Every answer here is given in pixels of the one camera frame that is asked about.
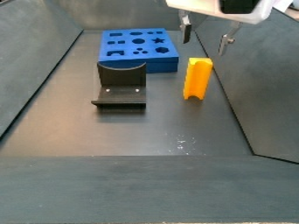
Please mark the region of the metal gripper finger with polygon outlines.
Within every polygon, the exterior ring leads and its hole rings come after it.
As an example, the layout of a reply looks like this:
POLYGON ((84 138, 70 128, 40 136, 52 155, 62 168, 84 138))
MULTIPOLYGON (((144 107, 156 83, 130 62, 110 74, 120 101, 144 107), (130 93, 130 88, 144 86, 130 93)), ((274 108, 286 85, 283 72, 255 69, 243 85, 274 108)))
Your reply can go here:
POLYGON ((226 53, 227 46, 235 42, 234 35, 239 31, 242 23, 238 21, 231 22, 230 31, 222 36, 219 43, 219 56, 226 53))
POLYGON ((191 39, 192 23, 190 20, 190 12, 179 10, 180 28, 182 28, 182 42, 186 44, 191 39))

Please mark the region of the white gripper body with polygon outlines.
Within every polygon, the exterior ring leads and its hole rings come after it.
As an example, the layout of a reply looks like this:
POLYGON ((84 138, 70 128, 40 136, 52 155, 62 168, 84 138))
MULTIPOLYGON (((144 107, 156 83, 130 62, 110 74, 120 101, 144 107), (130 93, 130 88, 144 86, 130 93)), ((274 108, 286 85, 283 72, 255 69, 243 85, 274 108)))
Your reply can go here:
POLYGON ((248 14, 224 14, 220 11, 219 0, 166 0, 166 3, 179 10, 255 25, 268 18, 275 0, 260 0, 256 8, 248 14))

